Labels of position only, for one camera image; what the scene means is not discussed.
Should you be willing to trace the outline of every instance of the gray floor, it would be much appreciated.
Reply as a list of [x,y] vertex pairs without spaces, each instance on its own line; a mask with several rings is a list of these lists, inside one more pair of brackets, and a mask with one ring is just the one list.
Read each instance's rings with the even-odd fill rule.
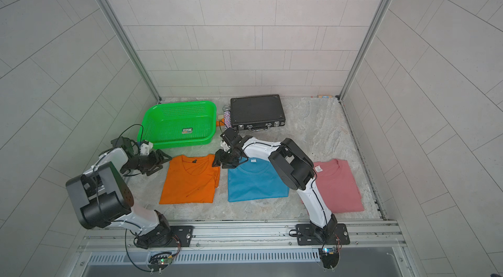
[[[222,113],[229,98],[173,98],[166,102],[211,100],[217,105],[217,112]],[[242,135],[253,135],[265,141],[293,139],[313,161],[328,161],[333,158],[345,159],[355,176],[362,194],[363,212],[336,214],[339,219],[379,218],[380,212],[374,204],[371,190],[365,178],[358,153],[355,149],[348,124],[341,105],[335,98],[281,98],[285,110],[286,125],[262,132],[241,131]],[[178,155],[206,156],[220,148],[220,130],[210,144],[165,149],[173,157]],[[151,176],[135,176],[129,180],[129,187],[135,197],[135,204],[141,204],[163,213],[169,220],[193,219],[309,219],[307,210],[299,195],[290,191],[286,198],[268,198],[264,200],[230,203],[227,201],[227,170],[220,172],[220,184],[215,192],[213,204],[177,204],[159,205],[160,194],[167,175],[166,165],[163,170]]]

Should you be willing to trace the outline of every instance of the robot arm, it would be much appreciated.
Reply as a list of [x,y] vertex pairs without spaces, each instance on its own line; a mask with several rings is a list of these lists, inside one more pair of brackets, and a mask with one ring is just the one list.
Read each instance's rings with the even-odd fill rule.
[[242,158],[259,158],[270,161],[284,184],[295,190],[309,213],[311,223],[318,227],[316,237],[326,241],[337,224],[335,216],[325,205],[316,186],[313,162],[287,138],[283,142],[266,142],[255,137],[239,136],[232,128],[222,133],[222,148],[215,155],[214,165],[235,168]]

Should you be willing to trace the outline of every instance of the cable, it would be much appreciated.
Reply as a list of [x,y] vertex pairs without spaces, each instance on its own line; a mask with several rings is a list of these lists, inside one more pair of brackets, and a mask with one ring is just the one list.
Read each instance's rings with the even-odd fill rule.
[[134,267],[138,268],[139,270],[143,271],[143,272],[147,272],[147,273],[150,273],[152,270],[146,270],[146,269],[143,269],[143,268],[139,268],[138,266],[136,266],[136,264],[133,262],[133,260],[131,259],[131,257],[129,256],[129,252],[127,250],[127,242],[126,242],[126,237],[127,237],[127,229],[126,229],[126,232],[124,233],[124,247],[126,248],[126,254],[127,254],[127,257],[129,258],[129,261],[131,261],[131,264],[134,265]]

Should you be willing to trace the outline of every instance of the orange object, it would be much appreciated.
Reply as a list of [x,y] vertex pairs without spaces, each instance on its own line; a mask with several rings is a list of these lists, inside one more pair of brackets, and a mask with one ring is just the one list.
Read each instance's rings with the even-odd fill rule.
[[177,156],[170,161],[159,204],[213,203],[220,167],[211,167],[215,155]]

